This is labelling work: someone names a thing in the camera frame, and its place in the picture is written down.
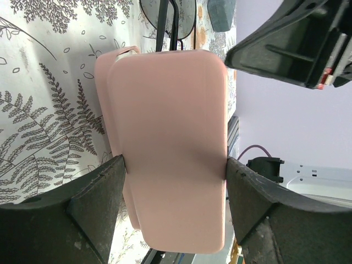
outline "green object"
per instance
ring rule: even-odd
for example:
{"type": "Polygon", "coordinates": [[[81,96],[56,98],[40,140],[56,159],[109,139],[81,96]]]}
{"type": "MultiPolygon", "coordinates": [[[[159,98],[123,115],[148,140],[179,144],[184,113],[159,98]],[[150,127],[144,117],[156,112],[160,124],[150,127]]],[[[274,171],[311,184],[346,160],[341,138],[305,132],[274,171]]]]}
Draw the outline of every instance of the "green object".
{"type": "Polygon", "coordinates": [[[208,13],[215,32],[226,32],[231,29],[235,13],[236,0],[209,0],[208,13]]]}
{"type": "Polygon", "coordinates": [[[244,258],[242,256],[238,256],[237,264],[243,264],[244,258]]]}

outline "wire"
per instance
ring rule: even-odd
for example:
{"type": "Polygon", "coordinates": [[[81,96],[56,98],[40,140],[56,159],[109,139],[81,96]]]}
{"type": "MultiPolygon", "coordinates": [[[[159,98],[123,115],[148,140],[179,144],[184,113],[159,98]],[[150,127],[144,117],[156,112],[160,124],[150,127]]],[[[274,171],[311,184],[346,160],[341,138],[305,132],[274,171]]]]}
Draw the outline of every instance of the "wire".
{"type": "Polygon", "coordinates": [[[194,26],[193,26],[193,49],[196,49],[196,38],[197,38],[197,16],[194,18],[194,26]]]}
{"type": "Polygon", "coordinates": [[[264,147],[262,147],[261,145],[251,145],[251,146],[249,146],[248,148],[246,148],[241,154],[240,154],[240,156],[238,156],[238,161],[243,157],[243,155],[245,155],[246,154],[246,152],[248,151],[248,150],[250,150],[250,149],[253,149],[253,148],[255,148],[255,147],[257,147],[258,149],[261,149],[262,151],[264,151],[265,152],[265,154],[269,157],[269,158],[271,158],[272,156],[270,155],[270,153],[264,148],[264,147]]]}
{"type": "Polygon", "coordinates": [[[182,253],[182,255],[181,255],[181,257],[180,257],[180,260],[178,261],[178,264],[181,264],[181,262],[182,262],[184,256],[185,256],[185,254],[182,253]]]}
{"type": "Polygon", "coordinates": [[[181,43],[181,50],[183,51],[183,41],[182,40],[178,40],[181,43]]]}

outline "fern leaf print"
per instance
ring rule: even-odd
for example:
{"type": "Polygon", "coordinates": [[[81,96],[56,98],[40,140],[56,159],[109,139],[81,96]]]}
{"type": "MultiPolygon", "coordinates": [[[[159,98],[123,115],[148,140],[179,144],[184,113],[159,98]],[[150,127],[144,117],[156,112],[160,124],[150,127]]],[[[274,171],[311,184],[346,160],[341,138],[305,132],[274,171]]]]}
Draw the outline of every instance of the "fern leaf print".
{"type": "Polygon", "coordinates": [[[52,75],[49,69],[46,68],[42,63],[39,65],[47,76],[49,80],[48,83],[51,85],[51,90],[54,92],[52,94],[52,101],[54,102],[54,108],[56,109],[56,120],[60,122],[59,128],[54,134],[67,134],[74,130],[74,125],[78,121],[78,119],[75,119],[76,114],[73,113],[74,108],[70,107],[71,104],[68,102],[68,99],[65,96],[65,92],[63,92],[62,88],[60,87],[60,83],[56,81],[55,77],[52,75]]]}
{"type": "Polygon", "coordinates": [[[73,177],[72,173],[76,171],[76,168],[72,166],[79,164],[76,159],[81,157],[77,153],[84,152],[81,139],[77,136],[66,136],[58,142],[59,144],[48,147],[51,150],[52,159],[57,163],[55,168],[56,175],[54,176],[56,180],[55,186],[60,186],[65,181],[71,180],[73,177]]]}
{"type": "Polygon", "coordinates": [[[77,8],[80,2],[84,12],[95,17],[100,23],[113,25],[117,20],[118,6],[126,18],[130,17],[130,6],[132,0],[58,0],[58,1],[30,1],[30,0],[10,0],[14,13],[23,12],[27,23],[40,19],[48,21],[56,33],[66,33],[69,23],[77,20],[77,8]]]}
{"type": "Polygon", "coordinates": [[[87,104],[87,99],[84,94],[84,90],[82,87],[81,81],[78,79],[78,101],[79,105],[77,109],[78,112],[78,124],[84,124],[80,127],[78,131],[74,133],[74,135],[82,138],[82,144],[84,148],[86,148],[89,153],[93,155],[97,155],[97,152],[94,149],[94,145],[92,143],[92,129],[96,130],[99,134],[104,134],[105,131],[103,129],[101,117],[96,118],[93,114],[92,110],[89,108],[89,104],[87,104]]]}
{"type": "MultiPolygon", "coordinates": [[[[32,96],[29,96],[25,104],[23,104],[23,96],[19,93],[16,97],[16,101],[13,103],[11,93],[9,91],[6,91],[4,99],[0,98],[0,100],[6,103],[6,105],[3,107],[3,112],[7,112],[8,108],[12,109],[12,111],[8,114],[8,118],[12,120],[13,124],[22,123],[24,121],[27,122],[18,129],[19,133],[37,127],[36,130],[27,132],[21,136],[21,138],[28,138],[24,142],[24,146],[18,148],[17,153],[14,153],[12,158],[16,158],[25,146],[27,150],[41,149],[46,145],[50,144],[50,142],[56,137],[56,134],[50,134],[52,130],[49,131],[49,133],[47,130],[48,122],[51,120],[53,115],[44,115],[42,120],[38,121],[37,119],[42,116],[48,108],[40,107],[32,111],[32,96]]],[[[54,123],[50,126],[55,127],[57,125],[58,124],[54,123]]]]}

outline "black plastic part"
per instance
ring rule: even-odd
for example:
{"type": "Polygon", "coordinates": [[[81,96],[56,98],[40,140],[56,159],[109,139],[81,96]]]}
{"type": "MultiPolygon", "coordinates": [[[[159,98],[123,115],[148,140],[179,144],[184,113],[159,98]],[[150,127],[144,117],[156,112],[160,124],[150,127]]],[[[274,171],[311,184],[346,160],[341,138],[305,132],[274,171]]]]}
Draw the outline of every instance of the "black plastic part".
{"type": "Polygon", "coordinates": [[[284,162],[280,158],[258,157],[248,160],[247,167],[252,171],[275,183],[283,183],[280,177],[280,165],[284,162]]]}
{"type": "Polygon", "coordinates": [[[351,64],[347,65],[342,75],[336,78],[336,81],[334,82],[334,86],[335,87],[343,86],[351,80],[352,80],[352,62],[351,64]]]}
{"type": "Polygon", "coordinates": [[[351,40],[349,0],[284,0],[229,50],[226,66],[311,89],[325,84],[351,40]]]}
{"type": "Polygon", "coordinates": [[[165,251],[149,249],[147,254],[144,256],[141,264],[160,264],[165,253],[165,251]]]}
{"type": "Polygon", "coordinates": [[[171,2],[171,5],[174,9],[174,17],[172,21],[171,29],[171,40],[170,40],[170,50],[177,50],[177,35],[178,35],[178,18],[179,10],[175,0],[161,0],[159,6],[159,16],[158,16],[158,27],[156,32],[156,52],[160,52],[163,47],[164,33],[165,33],[165,24],[167,18],[167,9],[168,3],[171,2]]]}
{"type": "Polygon", "coordinates": [[[351,209],[292,192],[233,158],[226,177],[246,263],[352,263],[351,209]]]}
{"type": "Polygon", "coordinates": [[[0,262],[108,263],[124,179],[119,156],[54,190],[0,205],[0,262]]]}

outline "leaf illustration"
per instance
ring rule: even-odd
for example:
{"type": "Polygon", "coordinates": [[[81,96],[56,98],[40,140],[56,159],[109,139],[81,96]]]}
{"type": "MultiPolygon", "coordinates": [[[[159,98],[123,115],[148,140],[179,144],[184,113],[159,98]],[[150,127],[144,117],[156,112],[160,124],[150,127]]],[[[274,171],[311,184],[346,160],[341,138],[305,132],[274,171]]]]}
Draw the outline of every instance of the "leaf illustration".
{"type": "MultiPolygon", "coordinates": [[[[77,12],[75,9],[78,7],[77,0],[65,0],[64,4],[56,1],[18,1],[10,0],[11,8],[14,13],[22,11],[27,23],[40,19],[47,21],[52,25],[52,29],[56,33],[66,33],[68,24],[72,20],[77,19],[77,12]]],[[[130,17],[130,6],[133,4],[132,0],[81,0],[81,5],[85,13],[91,16],[93,13],[101,23],[106,23],[109,26],[113,25],[113,21],[117,17],[116,5],[122,10],[123,14],[130,17]]],[[[7,38],[11,38],[12,32],[7,32],[7,38]]]]}
{"type": "Polygon", "coordinates": [[[6,59],[3,57],[0,57],[0,65],[6,65],[6,64],[7,64],[6,59]]]}
{"type": "Polygon", "coordinates": [[[0,202],[1,203],[5,203],[5,202],[12,202],[15,201],[17,199],[20,199],[21,196],[20,195],[4,195],[4,196],[0,196],[0,202]]]}
{"type": "Polygon", "coordinates": [[[28,185],[30,185],[33,181],[37,181],[37,176],[36,175],[32,175],[31,177],[28,177],[28,179],[26,181],[24,181],[24,183],[22,183],[21,185],[21,190],[26,188],[28,185]]]}
{"type": "Polygon", "coordinates": [[[109,155],[111,155],[112,153],[110,152],[109,154],[104,152],[103,156],[101,158],[101,164],[104,164],[105,162],[107,162],[109,160],[109,155]]]}
{"type": "Polygon", "coordinates": [[[14,116],[17,116],[19,113],[21,113],[21,109],[15,108],[9,113],[9,118],[13,118],[14,116]]]}
{"type": "Polygon", "coordinates": [[[37,123],[35,121],[33,121],[33,122],[30,122],[28,124],[25,124],[25,125],[21,126],[17,131],[18,132],[23,132],[23,131],[26,131],[28,129],[31,129],[31,128],[35,127],[36,125],[37,125],[37,123]]]}
{"type": "Polygon", "coordinates": [[[13,165],[11,163],[5,163],[3,166],[0,167],[0,176],[4,175],[10,169],[12,169],[13,165]]]}
{"type": "Polygon", "coordinates": [[[94,171],[95,170],[95,166],[93,166],[93,165],[88,165],[88,171],[89,172],[92,172],[92,171],[94,171]]]}
{"type": "Polygon", "coordinates": [[[53,177],[50,177],[48,175],[45,175],[45,174],[41,174],[38,176],[38,179],[41,180],[41,181],[44,181],[44,180],[52,180],[53,177]]]}
{"type": "Polygon", "coordinates": [[[119,48],[120,48],[120,45],[119,45],[119,43],[117,42],[116,39],[114,39],[114,43],[115,43],[116,48],[119,49],[119,48]]]}
{"type": "Polygon", "coordinates": [[[37,164],[40,164],[40,165],[43,165],[43,164],[58,165],[57,162],[54,159],[45,158],[45,157],[37,158],[37,164]]]}
{"type": "Polygon", "coordinates": [[[8,103],[7,105],[5,105],[3,108],[2,108],[2,112],[8,112],[9,110],[11,110],[11,108],[13,107],[12,104],[8,103]]]}
{"type": "Polygon", "coordinates": [[[18,177],[16,184],[19,184],[24,178],[32,174],[33,172],[36,172],[38,170],[38,167],[36,165],[31,165],[29,166],[26,170],[24,170],[20,177],[18,177]]]}
{"type": "Polygon", "coordinates": [[[91,73],[84,72],[83,76],[87,79],[94,79],[94,76],[91,73]]]}
{"type": "Polygon", "coordinates": [[[63,156],[67,156],[68,153],[69,153],[69,150],[65,150],[65,151],[60,152],[59,154],[56,154],[56,155],[52,156],[52,157],[53,158],[61,158],[63,156]]]}
{"type": "Polygon", "coordinates": [[[30,191],[34,190],[35,188],[38,188],[38,182],[35,182],[32,185],[30,185],[25,191],[23,191],[23,193],[27,194],[30,191]]]}
{"type": "Polygon", "coordinates": [[[49,147],[47,147],[46,149],[47,150],[52,150],[52,149],[55,149],[56,147],[58,147],[59,145],[61,145],[63,142],[67,141],[68,139],[66,137],[63,137],[61,139],[59,139],[58,141],[56,141],[54,144],[50,145],[49,147]]]}
{"type": "Polygon", "coordinates": [[[72,168],[66,168],[65,172],[74,172],[76,169],[72,169],[72,168]]]}
{"type": "Polygon", "coordinates": [[[33,105],[33,97],[30,96],[30,97],[28,98],[27,103],[26,103],[26,104],[24,105],[24,107],[23,107],[23,111],[24,111],[25,113],[29,113],[29,112],[31,111],[32,105],[33,105]]]}
{"type": "Polygon", "coordinates": [[[33,113],[31,113],[30,117],[33,119],[36,119],[37,117],[39,117],[42,113],[44,113],[48,108],[46,107],[40,107],[36,110],[33,111],[33,113]]]}
{"type": "Polygon", "coordinates": [[[17,116],[17,117],[13,120],[13,123],[16,124],[16,123],[22,122],[23,120],[26,120],[28,117],[29,117],[29,115],[26,114],[26,113],[20,114],[19,116],[17,116]]]}
{"type": "Polygon", "coordinates": [[[60,166],[60,167],[56,167],[55,169],[57,170],[57,171],[64,171],[65,170],[65,167],[66,167],[66,165],[62,165],[62,166],[60,166]]]}
{"type": "Polygon", "coordinates": [[[16,148],[16,149],[10,154],[10,156],[8,157],[8,161],[9,161],[9,162],[14,162],[15,159],[18,157],[18,155],[21,154],[21,152],[23,151],[23,149],[24,149],[25,146],[26,146],[26,145],[21,145],[21,146],[19,146],[18,148],[16,148]]]}
{"type": "Polygon", "coordinates": [[[41,127],[45,127],[46,124],[50,121],[50,119],[51,119],[53,116],[54,116],[53,114],[47,115],[47,116],[44,117],[42,120],[40,120],[39,125],[40,125],[41,127]]]}
{"type": "Polygon", "coordinates": [[[38,172],[53,172],[53,173],[55,173],[56,171],[52,167],[43,166],[43,167],[38,168],[38,172]]]}
{"type": "Polygon", "coordinates": [[[0,180],[0,186],[13,184],[13,180],[0,180]]]}
{"type": "Polygon", "coordinates": [[[70,155],[68,155],[69,158],[82,158],[82,156],[75,154],[75,153],[71,153],[70,155]]]}
{"type": "Polygon", "coordinates": [[[6,29],[6,37],[7,37],[8,40],[11,40],[12,35],[11,35],[11,32],[8,29],[6,29]]]}
{"type": "Polygon", "coordinates": [[[63,145],[61,145],[61,143],[63,143],[64,141],[62,141],[62,140],[59,140],[58,142],[60,142],[60,144],[58,144],[57,146],[55,146],[56,148],[54,149],[54,150],[52,150],[49,154],[55,154],[55,153],[57,153],[57,152],[59,152],[59,151],[61,151],[61,150],[64,150],[64,149],[67,149],[68,147],[70,147],[70,145],[69,144],[63,144],[63,145]]]}
{"type": "Polygon", "coordinates": [[[19,93],[15,102],[16,107],[21,107],[23,103],[23,96],[19,93]]]}
{"type": "Polygon", "coordinates": [[[62,178],[62,177],[64,177],[63,173],[59,173],[59,174],[55,175],[55,178],[62,178]]]}
{"type": "Polygon", "coordinates": [[[65,175],[65,176],[64,176],[64,179],[71,179],[72,176],[73,176],[72,174],[70,174],[70,175],[65,175]]]}
{"type": "Polygon", "coordinates": [[[29,145],[26,149],[27,150],[42,149],[42,148],[46,147],[49,144],[50,144],[50,140],[49,139],[45,139],[45,140],[43,140],[41,142],[29,145]]]}
{"type": "Polygon", "coordinates": [[[58,181],[58,182],[56,182],[56,183],[54,183],[54,185],[55,185],[55,186],[60,186],[60,185],[62,185],[62,180],[61,180],[61,181],[58,181]]]}
{"type": "Polygon", "coordinates": [[[72,161],[72,160],[67,160],[66,162],[67,165],[76,165],[78,163],[79,163],[78,161],[72,161]]]}
{"type": "Polygon", "coordinates": [[[45,138],[46,138],[46,135],[45,135],[45,134],[32,136],[32,137],[30,137],[29,139],[27,139],[27,140],[24,142],[24,144],[27,145],[27,144],[29,144],[29,143],[41,141],[41,140],[43,140],[43,139],[45,139],[45,138]]]}
{"type": "Polygon", "coordinates": [[[52,123],[48,128],[45,129],[45,133],[50,134],[51,132],[53,132],[50,135],[51,139],[55,139],[56,136],[60,133],[61,128],[57,128],[57,125],[59,124],[59,122],[55,121],[54,123],[52,123]]]}
{"type": "Polygon", "coordinates": [[[29,136],[34,136],[34,135],[37,135],[37,134],[40,134],[43,132],[43,129],[39,128],[39,129],[36,129],[36,130],[32,130],[32,131],[29,131],[29,132],[26,132],[24,133],[21,138],[24,139],[24,138],[28,138],[29,136]]]}
{"type": "Polygon", "coordinates": [[[56,162],[57,162],[58,164],[59,164],[59,163],[66,163],[66,162],[67,162],[67,158],[58,159],[56,162]]]}
{"type": "Polygon", "coordinates": [[[33,197],[33,196],[36,196],[37,194],[38,194],[37,191],[33,191],[33,192],[31,192],[30,194],[24,196],[24,199],[29,199],[29,198],[31,198],[31,197],[33,197]]]}
{"type": "Polygon", "coordinates": [[[44,188],[47,188],[47,187],[49,187],[49,186],[50,186],[49,183],[39,183],[38,189],[44,189],[44,188]]]}
{"type": "Polygon", "coordinates": [[[24,159],[15,169],[14,173],[11,176],[11,180],[16,180],[17,176],[29,165],[35,163],[35,158],[29,156],[28,158],[24,159]]]}
{"type": "Polygon", "coordinates": [[[78,151],[78,152],[84,152],[84,149],[83,149],[83,148],[77,147],[77,146],[75,146],[75,145],[72,145],[72,146],[71,146],[71,149],[72,149],[72,150],[75,150],[75,151],[78,151]]]}
{"type": "Polygon", "coordinates": [[[80,129],[80,138],[82,138],[82,143],[84,148],[91,154],[97,156],[97,152],[95,151],[94,145],[92,143],[92,130],[89,125],[84,125],[80,129]]]}
{"type": "Polygon", "coordinates": [[[5,91],[5,98],[4,100],[8,103],[11,103],[12,101],[12,96],[11,96],[11,93],[9,91],[5,91]]]}
{"type": "Polygon", "coordinates": [[[148,244],[145,243],[144,241],[140,241],[139,243],[140,243],[141,247],[144,248],[144,249],[149,249],[149,248],[150,248],[150,247],[148,246],[148,244]]]}
{"type": "Polygon", "coordinates": [[[56,81],[55,77],[52,75],[49,69],[46,68],[46,66],[42,63],[40,63],[39,65],[47,76],[49,80],[48,83],[51,85],[51,90],[54,92],[52,94],[52,101],[56,103],[54,105],[54,108],[58,109],[55,114],[58,115],[58,117],[56,117],[56,121],[60,121],[60,131],[56,130],[57,133],[55,134],[68,134],[69,132],[74,130],[74,118],[76,116],[76,114],[72,113],[74,108],[69,108],[70,103],[68,103],[68,99],[65,97],[65,93],[62,91],[59,82],[56,81]]]}
{"type": "MultiPolygon", "coordinates": [[[[95,118],[95,115],[93,114],[92,110],[90,109],[89,104],[87,104],[87,99],[84,94],[84,89],[83,89],[82,83],[79,79],[77,80],[77,83],[78,83],[77,98],[79,99],[77,101],[77,103],[79,105],[77,107],[77,109],[80,110],[78,112],[78,118],[80,119],[79,123],[84,124],[84,123],[90,122],[90,124],[89,124],[90,128],[95,129],[99,134],[102,134],[102,135],[105,134],[101,118],[100,117],[95,118]]],[[[83,134],[85,133],[85,136],[89,135],[89,133],[90,133],[89,131],[85,131],[85,132],[83,131],[83,134]]],[[[96,153],[94,150],[94,147],[88,151],[90,151],[91,153],[96,153]]]]}
{"type": "Polygon", "coordinates": [[[11,144],[15,141],[17,138],[18,134],[13,134],[10,137],[8,137],[3,144],[0,146],[0,158],[4,158],[5,155],[7,154],[8,150],[11,147],[11,144]]]}

